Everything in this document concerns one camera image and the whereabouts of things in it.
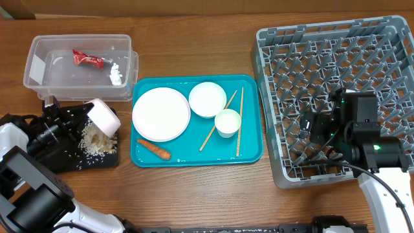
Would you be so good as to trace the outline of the white tissue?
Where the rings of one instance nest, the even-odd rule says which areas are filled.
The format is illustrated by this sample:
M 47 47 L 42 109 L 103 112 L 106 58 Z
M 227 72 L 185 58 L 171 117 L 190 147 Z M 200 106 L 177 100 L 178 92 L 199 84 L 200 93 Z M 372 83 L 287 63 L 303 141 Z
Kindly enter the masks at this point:
M 120 73 L 119 65 L 117 63 L 112 62 L 109 78 L 113 85 L 122 85 L 122 74 Z

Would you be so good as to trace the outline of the red snack wrapper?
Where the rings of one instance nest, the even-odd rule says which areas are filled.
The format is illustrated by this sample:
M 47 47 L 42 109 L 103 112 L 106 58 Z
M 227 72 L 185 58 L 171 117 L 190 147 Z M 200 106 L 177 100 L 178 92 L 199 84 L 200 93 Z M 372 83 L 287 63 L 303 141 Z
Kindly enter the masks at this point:
M 85 54 L 83 52 L 80 52 L 76 49 L 73 49 L 72 52 L 73 52 L 73 56 L 74 56 L 74 63 L 76 65 L 81 65 L 83 63 L 86 63 L 86 64 L 89 64 L 89 65 L 93 65 L 95 67 L 98 67 L 100 69 L 102 69 L 103 66 L 104 66 L 104 61 L 100 57 L 90 56 L 90 55 L 87 55 L 87 54 Z

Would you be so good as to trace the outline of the wooden chopstick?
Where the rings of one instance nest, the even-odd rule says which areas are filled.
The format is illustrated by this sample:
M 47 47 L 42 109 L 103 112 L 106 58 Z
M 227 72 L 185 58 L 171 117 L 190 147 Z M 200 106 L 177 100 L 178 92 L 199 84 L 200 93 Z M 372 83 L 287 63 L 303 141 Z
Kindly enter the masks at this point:
M 224 109 L 227 109 L 229 107 L 229 105 L 232 103 L 232 100 L 234 99 L 236 94 L 237 94 L 237 90 L 234 91 L 233 95 L 231 96 L 231 98 L 229 99 L 227 104 L 225 105 Z M 213 128 L 210 130 L 208 136 L 205 138 L 204 142 L 202 143 L 202 146 L 199 148 L 199 151 L 202 151 L 204 149 L 205 145 L 209 141 L 209 139 L 210 139 L 211 135 L 213 134 L 213 132 L 215 131 L 215 129 L 216 129 L 216 126 L 213 125 Z
M 244 92 L 245 92 L 245 88 L 242 87 L 242 91 L 241 91 L 241 101 L 240 101 L 240 110 L 239 110 L 240 126 L 239 126 L 239 130 L 238 130 L 238 133 L 237 133 L 237 150 L 236 150 L 236 157 L 239 157 L 239 155 L 240 155 L 241 128 L 242 128 L 243 106 L 244 106 Z

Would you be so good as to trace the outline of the pink plate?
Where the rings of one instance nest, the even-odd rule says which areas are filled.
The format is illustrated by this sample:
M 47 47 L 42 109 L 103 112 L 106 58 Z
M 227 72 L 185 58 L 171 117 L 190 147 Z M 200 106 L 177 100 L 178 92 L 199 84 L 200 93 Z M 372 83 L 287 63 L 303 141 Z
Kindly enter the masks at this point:
M 167 142 L 180 136 L 191 118 L 183 94 L 169 87 L 146 91 L 135 102 L 132 121 L 136 131 L 153 142 Z

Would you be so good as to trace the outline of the white cup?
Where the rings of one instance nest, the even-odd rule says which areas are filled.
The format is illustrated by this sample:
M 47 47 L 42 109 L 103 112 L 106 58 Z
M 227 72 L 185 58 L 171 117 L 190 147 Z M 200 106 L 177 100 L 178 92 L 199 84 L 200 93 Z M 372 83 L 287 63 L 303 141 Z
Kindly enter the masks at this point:
M 223 109 L 215 116 L 214 123 L 221 137 L 230 138 L 239 130 L 240 116 L 233 109 Z

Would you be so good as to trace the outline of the white bowl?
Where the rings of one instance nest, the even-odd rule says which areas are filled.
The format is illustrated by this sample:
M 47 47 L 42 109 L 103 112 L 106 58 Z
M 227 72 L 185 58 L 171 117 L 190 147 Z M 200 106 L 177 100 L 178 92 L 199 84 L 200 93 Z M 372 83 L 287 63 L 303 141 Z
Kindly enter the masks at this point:
M 203 118 L 213 118 L 224 109 L 227 96 L 220 85 L 203 82 L 190 91 L 188 102 L 195 114 Z

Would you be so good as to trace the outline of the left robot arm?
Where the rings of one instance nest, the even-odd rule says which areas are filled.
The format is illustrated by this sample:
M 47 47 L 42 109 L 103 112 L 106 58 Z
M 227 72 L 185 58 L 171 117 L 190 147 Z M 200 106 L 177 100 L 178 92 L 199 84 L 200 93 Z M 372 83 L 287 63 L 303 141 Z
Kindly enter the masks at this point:
M 130 221 L 79 203 L 56 173 L 70 168 L 91 121 L 104 139 L 117 134 L 116 112 L 96 98 L 81 105 L 44 101 L 42 115 L 1 117 L 1 225 L 7 232 L 140 232 Z

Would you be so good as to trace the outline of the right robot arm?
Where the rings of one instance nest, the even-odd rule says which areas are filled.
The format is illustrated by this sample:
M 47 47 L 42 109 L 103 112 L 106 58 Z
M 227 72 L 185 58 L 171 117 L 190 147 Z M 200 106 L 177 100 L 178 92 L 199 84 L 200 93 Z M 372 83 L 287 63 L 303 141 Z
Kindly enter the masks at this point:
M 299 137 L 342 154 L 316 164 L 350 168 L 363 191 L 377 232 L 412 232 L 413 200 L 409 162 L 399 138 L 383 136 L 373 93 L 339 89 L 330 94 L 329 114 L 306 111 Z

